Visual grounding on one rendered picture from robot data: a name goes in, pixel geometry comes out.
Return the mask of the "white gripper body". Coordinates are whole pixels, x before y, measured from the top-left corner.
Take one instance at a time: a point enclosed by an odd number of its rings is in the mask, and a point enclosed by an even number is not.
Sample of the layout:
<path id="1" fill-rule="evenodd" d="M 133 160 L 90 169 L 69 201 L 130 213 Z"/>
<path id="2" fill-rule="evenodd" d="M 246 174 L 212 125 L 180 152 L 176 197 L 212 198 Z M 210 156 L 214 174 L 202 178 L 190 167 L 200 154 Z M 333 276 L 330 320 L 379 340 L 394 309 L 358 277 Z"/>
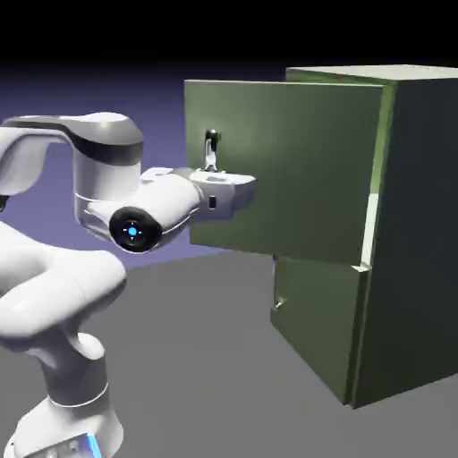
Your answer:
<path id="1" fill-rule="evenodd" d="M 252 202 L 257 179 L 246 174 L 195 170 L 189 180 L 200 191 L 199 211 L 195 221 L 229 220 Z"/>

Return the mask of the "tall silver door handle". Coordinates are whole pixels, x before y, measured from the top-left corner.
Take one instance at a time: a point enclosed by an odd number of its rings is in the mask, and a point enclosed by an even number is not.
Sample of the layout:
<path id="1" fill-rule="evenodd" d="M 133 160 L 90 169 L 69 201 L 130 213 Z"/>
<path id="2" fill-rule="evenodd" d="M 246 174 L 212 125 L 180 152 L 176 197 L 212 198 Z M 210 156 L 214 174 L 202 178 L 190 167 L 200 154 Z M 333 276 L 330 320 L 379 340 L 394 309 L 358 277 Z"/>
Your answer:
<path id="1" fill-rule="evenodd" d="M 221 135 L 214 129 L 206 130 L 205 132 L 205 165 L 204 170 L 206 172 L 216 172 L 217 167 L 217 148 L 220 141 Z"/>

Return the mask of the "large green cabinet door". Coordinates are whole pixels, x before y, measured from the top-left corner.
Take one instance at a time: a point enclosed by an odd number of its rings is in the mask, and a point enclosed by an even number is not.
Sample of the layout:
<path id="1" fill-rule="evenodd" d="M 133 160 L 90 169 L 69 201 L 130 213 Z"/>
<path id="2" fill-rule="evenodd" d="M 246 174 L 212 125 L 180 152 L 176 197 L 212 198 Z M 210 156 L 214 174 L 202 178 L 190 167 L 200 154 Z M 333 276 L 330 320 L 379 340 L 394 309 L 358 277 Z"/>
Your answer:
<path id="1" fill-rule="evenodd" d="M 349 266 L 369 262 L 372 189 L 384 89 L 376 84 L 188 80 L 189 164 L 204 162 L 216 131 L 216 163 L 257 180 L 231 219 L 198 222 L 198 245 Z"/>

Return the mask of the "small green cabinet door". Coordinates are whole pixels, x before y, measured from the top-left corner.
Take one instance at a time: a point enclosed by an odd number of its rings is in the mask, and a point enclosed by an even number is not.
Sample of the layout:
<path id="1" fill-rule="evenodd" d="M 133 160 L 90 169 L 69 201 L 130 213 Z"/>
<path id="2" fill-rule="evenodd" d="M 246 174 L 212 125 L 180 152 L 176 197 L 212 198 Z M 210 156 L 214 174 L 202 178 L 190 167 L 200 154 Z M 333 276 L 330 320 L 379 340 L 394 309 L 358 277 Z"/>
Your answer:
<path id="1" fill-rule="evenodd" d="M 342 404 L 352 399 L 370 271 L 365 263 L 274 258 L 275 302 L 287 302 L 272 307 L 270 321 Z"/>

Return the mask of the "green cabinet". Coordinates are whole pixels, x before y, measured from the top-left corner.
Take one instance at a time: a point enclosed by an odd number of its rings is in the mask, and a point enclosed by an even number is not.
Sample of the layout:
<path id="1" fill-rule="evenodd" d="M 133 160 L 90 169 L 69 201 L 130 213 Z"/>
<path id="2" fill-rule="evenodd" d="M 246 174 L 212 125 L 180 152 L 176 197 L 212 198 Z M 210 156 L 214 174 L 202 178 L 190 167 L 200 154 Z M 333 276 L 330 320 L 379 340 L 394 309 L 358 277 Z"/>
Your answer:
<path id="1" fill-rule="evenodd" d="M 371 271 L 346 405 L 458 374 L 458 68 L 293 66 L 285 78 L 384 89 Z"/>

